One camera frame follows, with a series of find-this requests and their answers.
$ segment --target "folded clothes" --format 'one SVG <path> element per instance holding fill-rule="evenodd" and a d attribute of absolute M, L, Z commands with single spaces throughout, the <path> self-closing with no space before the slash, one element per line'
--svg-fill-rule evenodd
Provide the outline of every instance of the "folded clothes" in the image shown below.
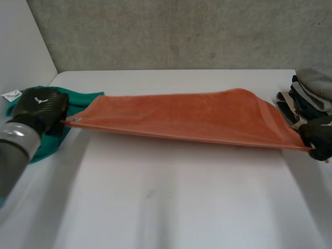
<path fill-rule="evenodd" d="M 332 100 L 332 70 L 324 72 L 313 68 L 296 70 L 299 83 L 307 87 L 313 94 Z"/>
<path fill-rule="evenodd" d="M 69 107 L 67 111 L 67 116 L 74 115 L 78 112 L 83 111 L 88 105 L 99 95 L 104 95 L 103 92 L 97 92 L 97 93 L 78 93 L 69 91 L 67 89 L 61 88 L 61 87 L 48 87 L 50 89 L 56 89 L 61 93 L 68 94 L 69 97 Z M 6 111 L 6 116 L 10 116 L 13 108 L 17 104 L 19 98 L 11 102 L 8 106 L 8 109 Z M 54 152 L 56 152 L 67 136 L 70 128 L 66 127 L 64 129 L 63 134 L 60 137 L 56 136 L 49 136 L 43 134 L 41 137 L 41 145 L 39 149 L 37 150 L 35 156 L 31 160 L 32 162 L 38 162 L 50 155 L 52 155 Z"/>
<path fill-rule="evenodd" d="M 287 119 L 290 120 L 291 115 L 293 114 L 295 122 L 287 122 L 291 128 L 293 128 L 294 130 L 298 130 L 301 125 L 307 123 L 307 120 L 296 111 L 296 103 L 294 101 L 294 94 L 292 93 L 292 91 L 278 92 L 276 98 L 279 100 L 279 102 L 286 104 L 283 105 L 282 108 L 279 108 L 284 117 L 287 117 Z"/>
<path fill-rule="evenodd" d="M 311 103 L 309 103 L 306 99 L 302 98 L 302 96 L 296 91 L 293 85 L 290 87 L 290 89 L 292 90 L 293 99 L 295 101 L 295 110 L 303 118 L 307 120 L 312 120 L 315 118 L 327 116 L 326 112 L 320 112 L 314 106 L 312 106 Z"/>
<path fill-rule="evenodd" d="M 281 114 L 284 116 L 287 124 L 289 126 L 293 126 L 298 120 L 295 119 L 294 114 L 292 113 L 291 109 L 287 105 L 286 102 L 278 101 L 276 102 L 276 106 Z"/>
<path fill-rule="evenodd" d="M 66 125 L 111 132 L 309 151 L 282 114 L 255 94 L 99 96 Z"/>
<path fill-rule="evenodd" d="M 327 112 L 328 115 L 332 114 L 332 102 L 312 93 L 306 86 L 298 82 L 295 75 L 293 76 L 292 86 L 301 97 L 308 101 L 314 108 L 320 112 Z"/>

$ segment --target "white logo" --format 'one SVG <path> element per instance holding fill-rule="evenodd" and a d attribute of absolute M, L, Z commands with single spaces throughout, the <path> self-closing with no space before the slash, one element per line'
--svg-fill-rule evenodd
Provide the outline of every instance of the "white logo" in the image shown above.
<path fill-rule="evenodd" d="M 40 103 L 42 103 L 42 102 L 46 102 L 46 101 L 48 101 L 48 100 L 39 100 L 37 97 L 35 97 L 35 101 L 37 101 L 38 104 L 40 104 Z"/>
<path fill-rule="evenodd" d="M 321 124 L 321 126 L 332 126 L 332 122 L 330 122 L 328 124 Z"/>

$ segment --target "stack of clothes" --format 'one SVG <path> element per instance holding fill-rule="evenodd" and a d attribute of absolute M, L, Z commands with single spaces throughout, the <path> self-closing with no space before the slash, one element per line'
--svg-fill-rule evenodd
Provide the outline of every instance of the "stack of clothes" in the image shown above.
<path fill-rule="evenodd" d="M 332 114 L 332 71 L 296 70 L 289 92 L 278 92 L 276 106 L 288 125 L 298 130 L 309 120 Z"/>

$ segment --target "gray cloth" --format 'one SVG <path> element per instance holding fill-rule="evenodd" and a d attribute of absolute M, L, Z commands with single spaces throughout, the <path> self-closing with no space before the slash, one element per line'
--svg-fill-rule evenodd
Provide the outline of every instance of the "gray cloth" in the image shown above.
<path fill-rule="evenodd" d="M 299 82 L 293 82 L 292 86 L 297 91 L 298 94 L 301 95 L 306 101 L 308 101 L 314 108 L 319 110 L 320 112 L 327 112 L 327 114 L 332 113 L 332 102 L 326 99 L 323 99 L 314 93 L 312 93 L 305 86 L 300 84 Z"/>
<path fill-rule="evenodd" d="M 299 83 L 319 97 L 332 100 L 332 70 L 320 72 L 313 68 L 296 70 Z"/>

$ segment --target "orange towel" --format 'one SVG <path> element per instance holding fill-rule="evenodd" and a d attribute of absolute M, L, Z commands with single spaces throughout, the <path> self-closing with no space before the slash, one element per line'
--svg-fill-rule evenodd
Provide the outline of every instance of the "orange towel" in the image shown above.
<path fill-rule="evenodd" d="M 309 151 L 281 113 L 255 94 L 225 92 L 99 96 L 70 127 L 142 136 Z"/>

